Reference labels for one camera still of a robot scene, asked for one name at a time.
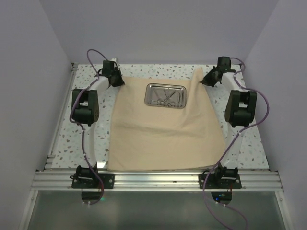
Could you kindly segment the steel instrument tray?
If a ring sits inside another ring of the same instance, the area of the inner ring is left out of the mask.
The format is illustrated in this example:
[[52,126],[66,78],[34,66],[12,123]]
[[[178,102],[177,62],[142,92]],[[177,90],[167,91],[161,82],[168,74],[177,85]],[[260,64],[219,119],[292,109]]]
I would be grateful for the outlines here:
[[144,102],[147,106],[183,109],[187,90],[181,85],[150,83],[146,86]]

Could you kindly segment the beige cloth wrap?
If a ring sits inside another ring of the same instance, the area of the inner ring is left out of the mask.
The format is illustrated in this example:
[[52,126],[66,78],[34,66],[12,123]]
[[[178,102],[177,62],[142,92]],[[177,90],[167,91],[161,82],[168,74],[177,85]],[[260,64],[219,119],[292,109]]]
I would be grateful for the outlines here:
[[[225,140],[202,78],[202,68],[195,69],[189,80],[125,77],[111,117],[108,168],[183,170],[216,164]],[[146,87],[151,83],[184,86],[186,106],[146,105]]]

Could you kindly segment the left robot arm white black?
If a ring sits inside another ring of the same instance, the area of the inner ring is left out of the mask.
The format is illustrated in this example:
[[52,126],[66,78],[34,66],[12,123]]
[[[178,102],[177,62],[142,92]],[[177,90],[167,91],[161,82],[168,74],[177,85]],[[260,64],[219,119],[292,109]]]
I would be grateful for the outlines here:
[[102,183],[97,171],[97,159],[94,149],[96,123],[100,116],[99,97],[109,87],[124,85],[118,60],[104,60],[102,68],[96,70],[94,80],[84,89],[74,89],[71,98],[69,120],[81,127],[81,149],[88,168],[79,167],[77,175],[83,177],[83,183],[95,188]]

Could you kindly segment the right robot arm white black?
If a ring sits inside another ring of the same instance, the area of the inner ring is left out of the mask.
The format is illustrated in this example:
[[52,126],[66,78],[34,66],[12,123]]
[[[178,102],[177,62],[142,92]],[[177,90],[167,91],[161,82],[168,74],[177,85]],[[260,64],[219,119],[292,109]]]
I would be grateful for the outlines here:
[[207,73],[201,83],[214,87],[222,84],[229,92],[224,119],[227,123],[226,149],[221,159],[200,181],[204,188],[241,188],[238,174],[238,157],[247,127],[255,116],[257,93],[246,89],[236,78],[238,71],[232,69],[232,58],[221,56],[217,65]]

